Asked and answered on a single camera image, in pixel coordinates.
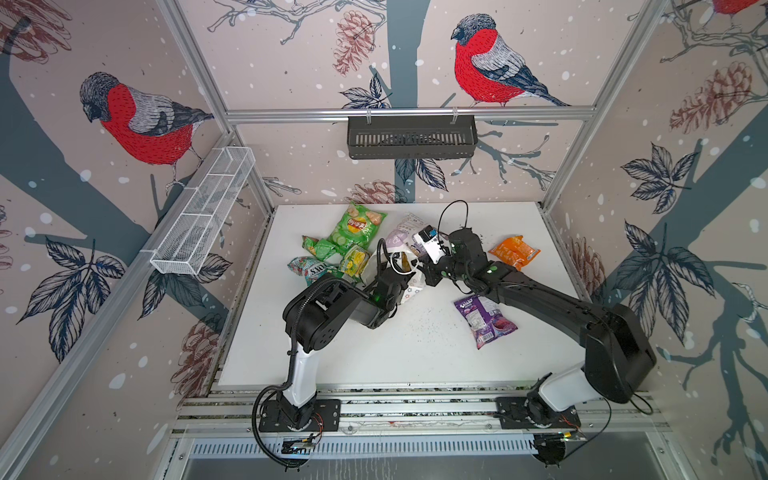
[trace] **red bird illustration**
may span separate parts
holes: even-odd
[[[506,105],[512,98],[539,97],[560,107],[568,104],[549,94],[525,66],[525,59],[507,46],[490,15],[468,15],[451,35],[456,40],[456,81],[475,99]]]
[[[214,117],[164,95],[145,94],[102,71],[85,79],[80,87],[80,102],[88,121],[98,118],[136,160],[173,166],[174,179],[166,185],[166,194],[174,185],[183,186],[176,180],[176,162],[187,150],[197,155],[192,149],[194,132],[205,120]]]

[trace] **yellow snack package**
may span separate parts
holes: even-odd
[[[523,241],[523,237],[520,235],[518,237],[509,237],[488,253],[493,253],[502,262],[521,270],[522,267],[528,265],[539,252],[541,252],[541,250],[530,247]]]

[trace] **white tabletop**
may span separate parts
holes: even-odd
[[[388,214],[371,243],[376,245],[408,212],[434,227],[446,204],[383,204],[369,206]],[[575,296],[544,221],[532,202],[470,203],[469,224],[485,250],[515,234],[541,253],[523,272],[556,290]],[[301,236],[324,237],[336,225],[345,205],[281,205],[267,238],[256,275],[237,325],[220,386],[262,386],[281,383],[288,367],[290,338],[283,309],[306,288],[301,276],[287,268],[294,257],[308,255]],[[441,231],[464,223],[463,204],[443,217]],[[518,330],[477,350],[464,317],[454,307],[466,297],[449,281],[427,287],[398,308],[378,329],[347,322],[320,351],[320,388],[392,388],[498,385],[537,379],[584,359],[572,339],[532,315],[502,305]]]

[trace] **vent grille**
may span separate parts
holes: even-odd
[[[264,439],[267,448],[284,458],[305,458],[309,454],[282,455],[283,439]],[[533,435],[528,433],[488,435],[414,435],[325,437],[312,458],[378,458],[451,455],[534,455]],[[197,439],[190,458],[266,458],[254,439]]]

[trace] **tree branch illustration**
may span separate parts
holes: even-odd
[[[288,8],[279,6],[273,0],[214,0],[214,2],[229,10],[208,27],[208,31],[216,31],[225,22],[230,27],[233,27],[238,17],[244,18],[255,15],[278,17],[284,22],[293,25],[290,35],[280,40],[281,45],[285,45],[296,36],[305,19],[328,8],[333,8],[336,12],[340,12],[342,8],[351,5],[354,8],[359,8],[376,16],[378,20],[372,22],[373,34],[386,23],[386,2],[384,0],[380,2],[376,0],[315,0],[306,5],[302,5],[294,0],[293,4],[290,4]]]

